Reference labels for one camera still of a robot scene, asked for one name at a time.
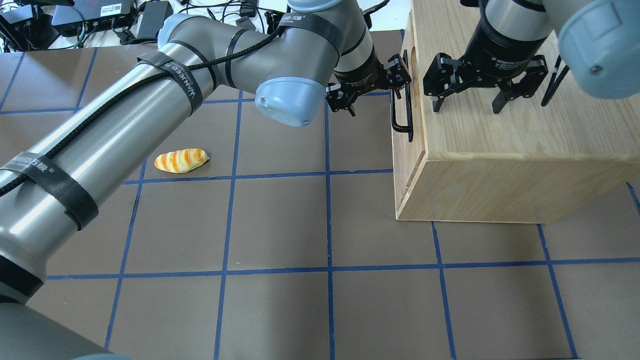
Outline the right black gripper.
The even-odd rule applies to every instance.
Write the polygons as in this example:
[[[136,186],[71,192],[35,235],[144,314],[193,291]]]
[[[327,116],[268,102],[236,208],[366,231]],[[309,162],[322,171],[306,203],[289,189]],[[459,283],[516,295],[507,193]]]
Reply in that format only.
[[[478,21],[464,54],[455,59],[439,52],[423,76],[423,93],[434,98],[432,111],[468,88],[498,87],[491,103],[495,115],[519,96],[532,96],[549,72],[544,55],[537,54],[542,43],[508,38],[489,21]]]

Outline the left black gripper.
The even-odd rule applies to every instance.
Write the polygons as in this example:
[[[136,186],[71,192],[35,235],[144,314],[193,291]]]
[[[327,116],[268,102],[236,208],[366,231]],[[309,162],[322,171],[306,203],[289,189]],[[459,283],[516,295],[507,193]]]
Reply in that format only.
[[[386,64],[382,64],[373,48],[368,58],[355,69],[348,71],[334,69],[333,75],[337,82],[329,82],[326,87],[326,102],[330,110],[332,112],[345,110],[350,116],[355,117],[354,103],[357,98],[377,89],[391,90],[392,101],[402,100],[406,83],[391,84],[390,59],[391,57]]]

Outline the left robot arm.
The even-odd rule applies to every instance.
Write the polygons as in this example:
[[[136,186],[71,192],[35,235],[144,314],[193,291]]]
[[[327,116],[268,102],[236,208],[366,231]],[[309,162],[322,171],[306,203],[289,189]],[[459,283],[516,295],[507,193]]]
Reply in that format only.
[[[118,360],[32,310],[47,263],[220,85],[254,94],[266,117],[306,126],[328,102],[402,88],[397,55],[381,64],[370,15],[356,0],[290,0],[272,34],[172,14],[158,49],[27,152],[1,167],[1,358]]]

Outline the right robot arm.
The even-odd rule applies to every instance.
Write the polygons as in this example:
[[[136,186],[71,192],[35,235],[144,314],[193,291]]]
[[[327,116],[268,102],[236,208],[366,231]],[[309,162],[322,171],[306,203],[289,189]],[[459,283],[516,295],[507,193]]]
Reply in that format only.
[[[587,95],[623,100],[639,93],[637,0],[462,0],[480,19],[458,59],[435,55],[423,93],[439,112],[450,95],[498,88],[498,114],[510,101],[535,95],[544,78],[546,106],[567,73]]]

